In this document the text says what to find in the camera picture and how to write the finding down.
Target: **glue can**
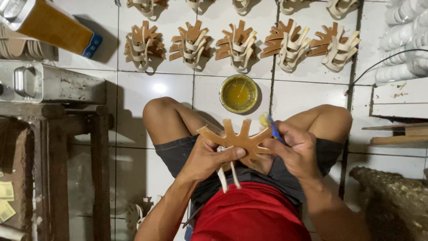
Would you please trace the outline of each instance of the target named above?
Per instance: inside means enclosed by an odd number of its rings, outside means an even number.
[[[13,31],[89,59],[103,40],[49,0],[0,0],[0,22]]]

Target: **glue brush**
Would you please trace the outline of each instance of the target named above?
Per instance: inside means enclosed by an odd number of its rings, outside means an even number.
[[[260,124],[264,127],[270,127],[272,128],[272,136],[286,145],[285,141],[281,138],[281,135],[279,134],[278,129],[275,126],[275,122],[273,121],[272,117],[268,113],[263,113],[259,118]]]

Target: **man's arm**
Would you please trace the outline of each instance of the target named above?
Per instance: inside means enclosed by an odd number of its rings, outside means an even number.
[[[320,178],[300,180],[300,184],[305,192],[308,214],[321,238],[327,241],[370,240],[363,217],[351,211]]]
[[[144,219],[135,241],[173,240],[198,182],[180,173]]]
[[[282,157],[288,171],[299,180],[307,199],[308,213],[321,238],[326,241],[370,240],[364,220],[323,183],[316,163],[315,136],[285,122],[277,125],[289,146],[275,139],[266,139],[263,145]]]
[[[245,156],[242,148],[216,152],[218,145],[199,136],[183,169],[166,194],[147,215],[134,241],[169,241],[177,234],[190,197],[199,182],[207,179],[222,163]]]

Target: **paper label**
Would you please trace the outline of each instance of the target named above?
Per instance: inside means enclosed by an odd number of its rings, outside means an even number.
[[[0,199],[7,201],[15,200],[11,181],[0,181]]]
[[[0,222],[4,223],[6,220],[15,215],[16,212],[6,200],[0,200]]]

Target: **dark gray shorts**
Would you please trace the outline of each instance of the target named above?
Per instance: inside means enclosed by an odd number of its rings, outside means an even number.
[[[165,144],[155,145],[156,153],[161,157],[174,178],[177,177],[186,163],[197,138],[198,135],[188,136]],[[317,138],[316,157],[318,168],[323,176],[330,172],[330,168],[336,163],[343,147],[344,145],[341,143]],[[269,175],[252,170],[240,162],[237,162],[235,170],[240,182],[251,181],[268,184],[281,191],[295,205],[305,202],[305,195],[300,183],[297,178],[288,172],[280,157],[275,158]],[[234,183],[232,171],[228,171],[225,174],[227,184]],[[213,173],[207,180],[196,187],[191,198],[195,208],[206,203],[220,189],[221,183],[217,173]]]

